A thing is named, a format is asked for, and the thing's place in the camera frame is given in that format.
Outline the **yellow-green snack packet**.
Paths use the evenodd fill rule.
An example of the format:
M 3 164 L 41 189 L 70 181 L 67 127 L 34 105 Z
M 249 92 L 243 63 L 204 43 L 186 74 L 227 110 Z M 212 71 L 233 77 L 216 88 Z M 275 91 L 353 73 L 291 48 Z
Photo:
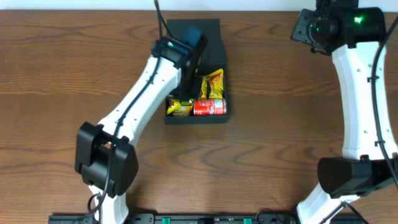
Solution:
M 202 81 L 201 81 L 201 87 L 200 87 L 200 94 L 199 94 L 199 100 L 205 100 L 208 98 L 210 91 L 210 84 L 208 81 L 208 76 L 202 76 Z

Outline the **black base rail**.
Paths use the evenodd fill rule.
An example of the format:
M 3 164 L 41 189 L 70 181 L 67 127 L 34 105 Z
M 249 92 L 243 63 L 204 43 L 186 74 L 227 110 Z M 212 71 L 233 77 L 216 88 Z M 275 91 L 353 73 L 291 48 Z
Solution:
M 127 224 L 283 224 L 297 221 L 287 214 L 251 215 L 154 215 L 138 213 L 128 217 Z M 51 215 L 48 224 L 97 223 L 93 215 Z

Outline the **yellow chocolate snack packet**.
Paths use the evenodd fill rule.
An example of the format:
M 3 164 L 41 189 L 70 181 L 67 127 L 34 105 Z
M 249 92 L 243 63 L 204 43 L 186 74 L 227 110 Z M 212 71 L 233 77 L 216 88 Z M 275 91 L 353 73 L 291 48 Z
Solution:
M 193 105 L 193 100 L 180 101 L 180 100 L 177 100 L 177 99 L 171 99 L 170 98 L 169 99 L 169 107 L 167 108 L 167 112 L 166 112 L 167 116 L 173 116 L 172 112 L 174 111 L 174 109 L 177 106 L 180 106 L 180 105 Z

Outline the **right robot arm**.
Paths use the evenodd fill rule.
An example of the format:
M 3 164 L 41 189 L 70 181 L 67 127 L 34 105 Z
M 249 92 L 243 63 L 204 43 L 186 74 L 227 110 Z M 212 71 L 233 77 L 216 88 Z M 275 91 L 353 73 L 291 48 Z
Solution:
M 318 184 L 298 203 L 293 223 L 331 223 L 344 208 L 397 183 L 397 143 L 386 99 L 384 58 L 392 29 L 378 7 L 321 0 L 303 9 L 291 39 L 330 56 L 338 74 L 344 118 L 342 156 L 321 158 Z

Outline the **dark green box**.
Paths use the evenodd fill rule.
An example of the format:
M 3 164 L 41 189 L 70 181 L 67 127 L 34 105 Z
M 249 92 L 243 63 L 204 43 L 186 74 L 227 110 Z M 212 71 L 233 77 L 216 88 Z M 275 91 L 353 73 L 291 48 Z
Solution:
M 203 31 L 208 43 L 201 54 L 196 77 L 209 75 L 218 69 L 223 69 L 223 98 L 228 102 L 227 92 L 227 64 L 223 41 L 221 38 L 219 19 L 169 19 L 167 27 L 177 39 L 184 39 L 184 33 L 189 27 L 196 27 Z M 164 117 L 166 124 L 211 124 L 225 123 L 229 120 L 229 114 L 206 115 L 206 116 L 169 116 Z

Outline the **red Pringles can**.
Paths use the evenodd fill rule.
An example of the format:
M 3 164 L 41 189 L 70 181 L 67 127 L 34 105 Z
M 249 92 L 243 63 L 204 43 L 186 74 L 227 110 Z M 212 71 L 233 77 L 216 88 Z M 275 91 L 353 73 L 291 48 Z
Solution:
M 226 114 L 225 99 L 197 100 L 193 104 L 194 116 L 224 115 Z

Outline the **yellow orange snack packet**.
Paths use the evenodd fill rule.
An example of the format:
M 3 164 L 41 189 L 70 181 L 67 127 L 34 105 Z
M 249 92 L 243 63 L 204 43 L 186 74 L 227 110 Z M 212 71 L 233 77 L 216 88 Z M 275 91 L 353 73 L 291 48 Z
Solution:
M 224 92 L 223 84 L 223 69 L 218 69 L 215 72 L 209 74 L 208 81 L 210 85 L 209 99 L 222 99 Z

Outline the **yellow biscuit packet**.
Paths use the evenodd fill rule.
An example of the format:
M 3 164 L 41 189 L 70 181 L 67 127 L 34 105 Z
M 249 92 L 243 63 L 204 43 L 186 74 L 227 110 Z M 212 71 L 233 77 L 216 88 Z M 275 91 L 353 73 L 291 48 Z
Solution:
M 176 117 L 185 117 L 190 116 L 193 109 L 193 105 L 180 105 L 177 106 L 172 112 L 173 116 Z

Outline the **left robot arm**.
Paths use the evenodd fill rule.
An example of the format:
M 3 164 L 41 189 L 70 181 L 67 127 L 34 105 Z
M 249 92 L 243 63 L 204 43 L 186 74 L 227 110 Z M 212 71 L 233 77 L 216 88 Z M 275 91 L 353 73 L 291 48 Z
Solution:
M 189 92 L 207 39 L 163 37 L 156 41 L 146 67 L 128 94 L 97 125 L 85 122 L 76 137 L 75 171 L 87 184 L 98 223 L 124 223 L 129 215 L 126 191 L 139 164 L 135 152 L 146 124 L 176 88 Z

